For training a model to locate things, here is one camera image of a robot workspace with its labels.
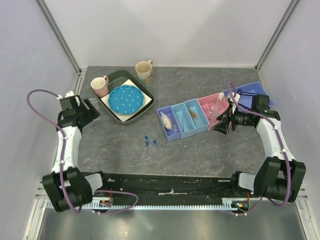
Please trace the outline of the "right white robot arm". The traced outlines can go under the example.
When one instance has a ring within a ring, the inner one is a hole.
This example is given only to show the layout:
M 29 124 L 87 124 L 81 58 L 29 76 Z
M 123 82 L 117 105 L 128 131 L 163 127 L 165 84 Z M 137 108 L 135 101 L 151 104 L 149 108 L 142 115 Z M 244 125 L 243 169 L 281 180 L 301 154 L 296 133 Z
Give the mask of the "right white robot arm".
M 282 133 L 279 113 L 270 108 L 267 95 L 254 95 L 250 108 L 241 105 L 239 99 L 239 94 L 234 92 L 227 96 L 229 107 L 218 117 L 218 124 L 213 129 L 227 135 L 236 126 L 254 127 L 262 140 L 266 159 L 256 174 L 236 171 L 229 184 L 230 193 L 240 197 L 246 191 L 252 191 L 271 202 L 278 200 L 280 205 L 293 203 L 306 166 L 296 161 L 290 152 Z

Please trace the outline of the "black wire ring stand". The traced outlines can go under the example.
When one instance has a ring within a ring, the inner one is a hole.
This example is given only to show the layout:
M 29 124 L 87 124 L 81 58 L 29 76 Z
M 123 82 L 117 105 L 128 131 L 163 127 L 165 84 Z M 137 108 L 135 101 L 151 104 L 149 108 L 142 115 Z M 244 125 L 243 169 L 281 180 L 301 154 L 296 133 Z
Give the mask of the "black wire ring stand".
M 240 96 L 256 96 L 257 95 L 257 93 L 255 92 L 243 91 L 242 89 L 238 89 L 237 94 L 239 94 Z

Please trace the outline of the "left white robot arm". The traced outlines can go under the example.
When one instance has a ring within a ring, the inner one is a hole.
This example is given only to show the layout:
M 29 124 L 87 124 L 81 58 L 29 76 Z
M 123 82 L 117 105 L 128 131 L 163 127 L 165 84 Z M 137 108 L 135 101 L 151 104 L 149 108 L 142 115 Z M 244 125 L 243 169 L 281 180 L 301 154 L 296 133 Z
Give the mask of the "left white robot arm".
M 42 178 L 42 184 L 56 212 L 89 204 L 94 193 L 99 197 L 110 191 L 108 182 L 100 173 L 84 176 L 78 169 L 79 144 L 83 128 L 100 116 L 89 99 L 81 99 L 69 91 L 59 99 L 61 112 L 57 117 L 58 147 L 51 173 Z

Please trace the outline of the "clear flask white stopper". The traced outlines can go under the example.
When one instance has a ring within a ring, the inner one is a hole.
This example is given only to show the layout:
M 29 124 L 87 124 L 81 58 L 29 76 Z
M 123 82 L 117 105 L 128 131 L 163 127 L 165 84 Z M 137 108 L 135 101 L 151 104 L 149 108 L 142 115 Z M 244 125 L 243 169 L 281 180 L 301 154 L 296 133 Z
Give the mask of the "clear flask white stopper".
M 218 100 L 221 102 L 224 99 L 225 95 L 223 92 L 220 92 L 217 96 Z

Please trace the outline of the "clear glass flask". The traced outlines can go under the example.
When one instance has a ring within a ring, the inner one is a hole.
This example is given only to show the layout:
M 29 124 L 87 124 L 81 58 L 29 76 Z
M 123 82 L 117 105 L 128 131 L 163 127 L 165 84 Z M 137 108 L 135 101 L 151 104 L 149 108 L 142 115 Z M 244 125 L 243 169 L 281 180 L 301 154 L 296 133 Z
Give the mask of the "clear glass flask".
M 219 111 L 217 109 L 211 109 L 209 114 L 209 122 L 214 124 L 217 122 L 217 117 L 219 116 Z

